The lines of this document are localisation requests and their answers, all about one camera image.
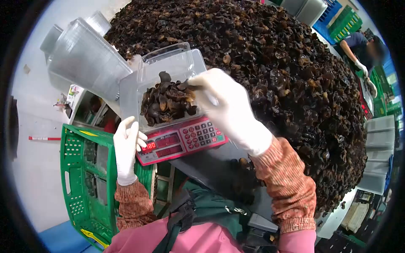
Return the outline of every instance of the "green apron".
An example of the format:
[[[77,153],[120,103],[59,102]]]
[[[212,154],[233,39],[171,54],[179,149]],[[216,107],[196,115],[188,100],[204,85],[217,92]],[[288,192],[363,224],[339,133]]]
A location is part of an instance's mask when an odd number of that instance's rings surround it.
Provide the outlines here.
[[[181,203],[179,208],[173,208],[174,211],[178,210],[174,216],[169,213],[168,232],[153,253],[169,253],[179,232],[206,222],[227,228],[235,240],[248,232],[247,223],[251,213],[242,204],[224,199],[210,189],[190,181],[185,183],[183,191],[187,191],[191,198]]]

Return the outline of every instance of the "white latex glove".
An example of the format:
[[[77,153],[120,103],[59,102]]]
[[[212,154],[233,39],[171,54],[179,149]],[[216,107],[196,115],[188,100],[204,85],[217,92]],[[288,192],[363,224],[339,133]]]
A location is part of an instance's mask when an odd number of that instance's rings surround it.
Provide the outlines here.
[[[377,88],[376,88],[376,86],[374,85],[374,83],[368,77],[366,78],[366,83],[367,83],[367,86],[370,89],[371,95],[373,96],[373,98],[376,98],[377,97]]]
[[[252,156],[261,155],[270,147],[273,135],[254,118],[242,85],[218,68],[205,71],[188,83],[203,86],[204,90],[195,91],[198,106],[238,147]],[[218,105],[211,102],[210,95],[218,100]]]
[[[134,173],[136,151],[146,147],[148,137],[139,131],[139,123],[134,116],[121,121],[114,134],[115,159],[117,162],[117,182],[119,185],[130,185],[138,178]]]
[[[354,63],[359,69],[363,71],[363,74],[365,77],[369,77],[369,71],[367,70],[366,66],[361,64],[361,62],[357,59],[356,62]]]

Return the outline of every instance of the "person's left hand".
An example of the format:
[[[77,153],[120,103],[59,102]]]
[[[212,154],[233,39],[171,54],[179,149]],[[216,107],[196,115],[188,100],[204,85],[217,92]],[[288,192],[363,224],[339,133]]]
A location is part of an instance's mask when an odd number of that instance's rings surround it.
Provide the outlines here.
[[[139,123],[134,116],[121,121],[114,134],[115,158],[117,162],[117,182],[119,185],[130,185],[138,178],[134,173],[136,151],[146,147],[148,137],[139,131]]]

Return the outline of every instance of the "person's right hand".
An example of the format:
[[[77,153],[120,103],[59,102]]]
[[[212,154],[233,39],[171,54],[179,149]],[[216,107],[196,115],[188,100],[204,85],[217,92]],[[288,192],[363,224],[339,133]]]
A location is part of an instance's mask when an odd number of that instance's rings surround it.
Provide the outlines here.
[[[363,64],[361,64],[361,62],[359,60],[356,60],[356,62],[354,63],[360,70],[363,71],[364,77],[369,77],[369,71],[367,70],[366,66],[364,66]]]
[[[203,87],[195,91],[197,105],[238,147],[252,156],[261,155],[270,147],[273,136],[254,118],[242,85],[218,68],[205,71],[188,83]],[[214,105],[209,96],[215,97],[218,104]]]

